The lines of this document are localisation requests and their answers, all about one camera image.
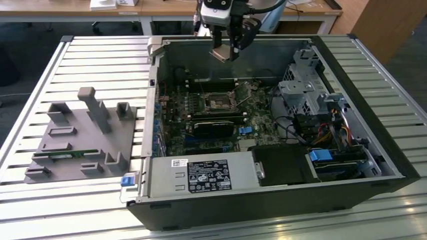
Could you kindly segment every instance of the desk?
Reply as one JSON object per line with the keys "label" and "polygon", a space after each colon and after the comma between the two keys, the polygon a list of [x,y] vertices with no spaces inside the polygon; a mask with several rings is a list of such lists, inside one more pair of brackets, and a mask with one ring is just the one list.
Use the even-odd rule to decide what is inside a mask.
{"label": "desk", "polygon": [[[90,11],[90,0],[0,0],[0,22],[140,22],[144,35],[153,35],[154,21],[192,21],[196,2],[192,0],[138,0],[136,6]],[[280,21],[321,22],[317,33],[328,34],[341,10],[324,0],[285,9]]]}
{"label": "desk", "polygon": [[[142,0],[140,10],[140,24],[144,35],[152,35],[154,21],[192,21],[196,2],[192,0]],[[316,21],[321,22],[317,33],[328,34],[341,10],[333,10],[324,0],[313,0],[309,4],[299,4],[295,10],[285,8],[280,21]]]}
{"label": "desk", "polygon": [[90,11],[90,0],[0,0],[0,22],[128,22],[140,21],[136,6]]}

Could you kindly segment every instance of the blue tab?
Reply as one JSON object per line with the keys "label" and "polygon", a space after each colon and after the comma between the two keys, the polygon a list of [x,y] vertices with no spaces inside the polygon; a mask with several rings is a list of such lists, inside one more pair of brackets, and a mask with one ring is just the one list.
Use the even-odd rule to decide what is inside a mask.
{"label": "blue tab", "polygon": [[251,126],[247,126],[245,128],[244,128],[244,133],[245,134],[249,134],[252,132],[252,127]]}
{"label": "blue tab", "polygon": [[120,181],[121,187],[129,187],[134,185],[134,177],[133,176],[122,176]]}
{"label": "blue tab", "polygon": [[252,127],[239,127],[239,134],[249,134],[252,132]]}
{"label": "blue tab", "polygon": [[312,162],[315,161],[331,161],[332,156],[331,152],[327,149],[316,149],[308,153],[309,159]]}

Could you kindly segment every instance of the wooden cabinet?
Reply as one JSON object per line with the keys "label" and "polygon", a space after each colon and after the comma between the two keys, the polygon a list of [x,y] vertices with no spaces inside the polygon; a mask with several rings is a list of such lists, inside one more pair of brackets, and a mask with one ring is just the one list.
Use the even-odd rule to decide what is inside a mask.
{"label": "wooden cabinet", "polygon": [[384,64],[427,14],[427,0],[335,0],[343,8],[331,34],[355,34]]}

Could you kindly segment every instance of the power supply label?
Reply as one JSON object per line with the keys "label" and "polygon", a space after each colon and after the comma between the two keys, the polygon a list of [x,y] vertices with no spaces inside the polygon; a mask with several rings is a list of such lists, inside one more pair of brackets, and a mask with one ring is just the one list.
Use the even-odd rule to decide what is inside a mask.
{"label": "power supply label", "polygon": [[187,163],[188,191],[205,193],[232,189],[227,160],[197,161]]}

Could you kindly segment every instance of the green circuit board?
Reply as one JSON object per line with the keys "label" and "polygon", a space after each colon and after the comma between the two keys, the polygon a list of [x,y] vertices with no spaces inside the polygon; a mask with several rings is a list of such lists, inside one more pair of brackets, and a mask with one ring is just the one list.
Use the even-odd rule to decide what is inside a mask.
{"label": "green circuit board", "polygon": [[[259,87],[253,81],[239,82],[232,92],[189,93],[177,87],[161,101],[166,156],[239,152],[241,140],[253,140],[251,142],[256,145],[280,143],[268,109],[269,90],[269,86]],[[223,112],[244,112],[244,124],[233,126],[229,137],[195,139],[188,114]],[[239,128],[245,127],[251,127],[252,131],[240,134]]]}

